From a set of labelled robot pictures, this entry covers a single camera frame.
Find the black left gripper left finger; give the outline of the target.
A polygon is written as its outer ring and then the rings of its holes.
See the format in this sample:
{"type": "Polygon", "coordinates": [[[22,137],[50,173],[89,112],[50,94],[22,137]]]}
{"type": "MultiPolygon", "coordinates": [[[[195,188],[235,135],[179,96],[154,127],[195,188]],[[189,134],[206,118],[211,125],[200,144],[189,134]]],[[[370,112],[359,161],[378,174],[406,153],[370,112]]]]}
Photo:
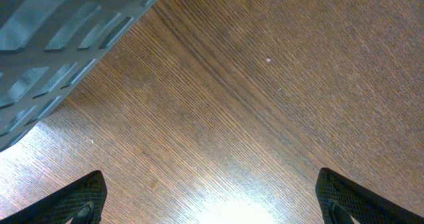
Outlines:
{"type": "Polygon", "coordinates": [[[1,222],[98,224],[106,199],[104,177],[95,170],[1,222]]]}

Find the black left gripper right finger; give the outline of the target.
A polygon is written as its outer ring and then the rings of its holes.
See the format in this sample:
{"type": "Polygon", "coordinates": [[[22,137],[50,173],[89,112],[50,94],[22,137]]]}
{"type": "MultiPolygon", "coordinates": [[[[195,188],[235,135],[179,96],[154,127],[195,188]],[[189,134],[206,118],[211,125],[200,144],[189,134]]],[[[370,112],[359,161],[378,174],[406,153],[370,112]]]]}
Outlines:
{"type": "Polygon", "coordinates": [[[325,224],[423,223],[423,218],[329,169],[320,169],[315,193],[325,224]]]}

